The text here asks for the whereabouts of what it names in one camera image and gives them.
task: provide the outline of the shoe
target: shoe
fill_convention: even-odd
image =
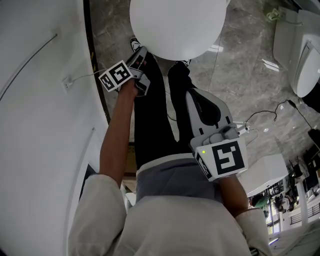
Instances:
[[[130,44],[131,44],[131,49],[132,51],[135,53],[137,50],[139,50],[141,48],[141,43],[139,43],[138,39],[137,38],[132,38],[130,40]]]
[[[191,59],[176,61],[174,65],[178,64],[179,62],[183,63],[186,67],[188,67],[190,65]]]

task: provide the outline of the gray marble floor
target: gray marble floor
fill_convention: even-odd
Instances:
[[[134,36],[129,18],[130,0],[91,0],[90,13],[96,57],[100,69],[108,68],[131,54],[130,39]],[[200,89],[225,101],[233,120],[246,121],[251,114],[262,110],[274,111],[278,103],[290,99],[311,126],[319,126],[320,114],[305,104],[298,104],[287,72],[273,57],[275,24],[265,20],[264,13],[278,6],[287,7],[281,0],[231,0],[215,49],[193,59],[190,77]],[[270,63],[278,71],[268,68]],[[167,111],[175,119],[166,74],[172,61],[158,59],[168,92]],[[113,114],[116,92],[104,92]],[[272,113],[260,113],[250,119],[247,142],[259,137],[247,147],[249,164],[263,156],[282,153],[285,161],[300,156],[312,144],[309,126],[288,102],[279,106],[277,120]],[[130,140],[134,140],[134,114],[131,119]],[[175,138],[179,139],[176,122],[170,120]]]

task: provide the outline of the pant leg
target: pant leg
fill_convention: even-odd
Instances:
[[[186,103],[186,93],[196,88],[189,77],[190,70],[183,63],[174,65],[168,73],[171,101],[176,113],[181,153],[191,153],[190,140],[194,137]]]
[[[147,53],[145,62],[143,71],[150,86],[146,96],[134,100],[134,147],[138,169],[152,160],[179,153],[167,117],[162,73],[151,53]]]

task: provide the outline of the white round table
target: white round table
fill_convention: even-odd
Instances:
[[[163,59],[193,59],[207,51],[225,22],[226,0],[131,0],[139,42]]]

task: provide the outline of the electrical socket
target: electrical socket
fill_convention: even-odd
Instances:
[[[66,93],[68,93],[71,90],[72,85],[74,83],[75,82],[72,80],[71,75],[69,75],[69,74],[66,76],[65,79],[62,80],[62,86],[65,89]]]

